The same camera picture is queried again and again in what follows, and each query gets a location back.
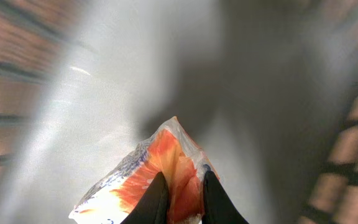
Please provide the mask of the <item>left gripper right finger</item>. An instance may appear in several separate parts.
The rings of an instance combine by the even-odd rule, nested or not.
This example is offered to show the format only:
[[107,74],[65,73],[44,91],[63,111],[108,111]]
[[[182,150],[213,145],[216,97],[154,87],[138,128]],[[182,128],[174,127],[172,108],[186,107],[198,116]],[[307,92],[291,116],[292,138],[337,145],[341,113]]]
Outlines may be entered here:
[[202,224],[249,224],[238,212],[216,174],[209,170],[203,180]]

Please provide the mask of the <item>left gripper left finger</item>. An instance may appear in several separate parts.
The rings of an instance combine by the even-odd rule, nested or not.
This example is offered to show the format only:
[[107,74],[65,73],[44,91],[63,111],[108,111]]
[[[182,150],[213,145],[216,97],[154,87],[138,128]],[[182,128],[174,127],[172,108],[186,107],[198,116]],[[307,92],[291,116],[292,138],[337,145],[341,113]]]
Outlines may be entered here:
[[166,224],[168,208],[168,185],[163,173],[159,172],[121,224]]

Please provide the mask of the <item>orange small box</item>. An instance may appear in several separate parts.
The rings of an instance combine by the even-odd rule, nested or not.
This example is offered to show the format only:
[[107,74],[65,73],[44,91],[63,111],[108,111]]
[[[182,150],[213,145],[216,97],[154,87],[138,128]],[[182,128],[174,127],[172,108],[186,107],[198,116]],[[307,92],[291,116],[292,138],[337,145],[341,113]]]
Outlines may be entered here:
[[200,223],[209,170],[214,167],[205,152],[172,117],[95,183],[68,217],[77,223],[121,223],[162,173],[169,190],[167,222]]

